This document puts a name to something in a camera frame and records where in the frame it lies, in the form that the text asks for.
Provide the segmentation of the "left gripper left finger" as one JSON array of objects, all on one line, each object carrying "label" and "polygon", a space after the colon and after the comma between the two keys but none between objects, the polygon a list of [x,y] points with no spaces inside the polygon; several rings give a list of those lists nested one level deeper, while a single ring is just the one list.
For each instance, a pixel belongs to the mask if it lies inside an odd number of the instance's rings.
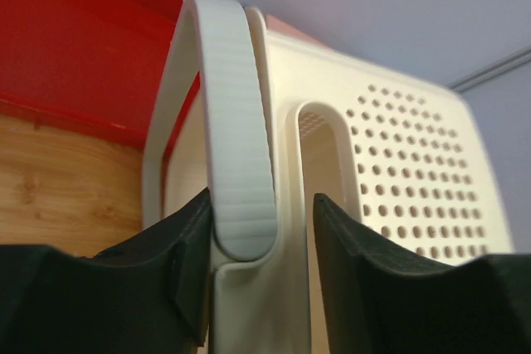
[{"label": "left gripper left finger", "polygon": [[196,352],[207,335],[211,233],[202,191],[92,258],[3,245],[2,352]]}]

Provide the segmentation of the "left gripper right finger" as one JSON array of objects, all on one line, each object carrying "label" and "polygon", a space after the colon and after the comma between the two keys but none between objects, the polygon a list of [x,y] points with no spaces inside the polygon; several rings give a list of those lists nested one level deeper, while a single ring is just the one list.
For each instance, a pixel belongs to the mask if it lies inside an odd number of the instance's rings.
[{"label": "left gripper right finger", "polygon": [[313,221],[332,353],[527,353],[530,258],[422,257],[322,193]]}]

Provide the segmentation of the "large cream basket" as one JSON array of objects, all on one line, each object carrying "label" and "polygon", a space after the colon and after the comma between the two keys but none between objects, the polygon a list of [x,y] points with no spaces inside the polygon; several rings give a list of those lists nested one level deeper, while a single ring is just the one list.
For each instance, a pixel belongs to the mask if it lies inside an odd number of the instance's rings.
[{"label": "large cream basket", "polygon": [[454,92],[183,0],[149,124],[150,227],[208,189],[205,353],[329,353],[313,198],[424,259],[514,249],[480,132]]}]

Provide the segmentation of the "red tray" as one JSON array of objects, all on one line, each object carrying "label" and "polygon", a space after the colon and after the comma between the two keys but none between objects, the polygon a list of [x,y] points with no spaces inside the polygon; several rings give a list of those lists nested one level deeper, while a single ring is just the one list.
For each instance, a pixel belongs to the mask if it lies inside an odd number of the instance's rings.
[{"label": "red tray", "polygon": [[183,0],[1,0],[1,111],[143,149]]}]

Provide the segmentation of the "pink perforated basket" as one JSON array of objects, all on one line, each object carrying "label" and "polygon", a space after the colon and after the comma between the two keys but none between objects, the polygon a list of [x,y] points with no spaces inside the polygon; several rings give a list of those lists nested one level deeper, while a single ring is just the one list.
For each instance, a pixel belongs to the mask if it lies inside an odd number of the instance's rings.
[{"label": "pink perforated basket", "polygon": [[271,37],[281,38],[283,41],[296,41],[308,46],[318,46],[320,48],[329,49],[324,43],[270,14],[265,15],[265,25],[267,27],[268,35]]}]

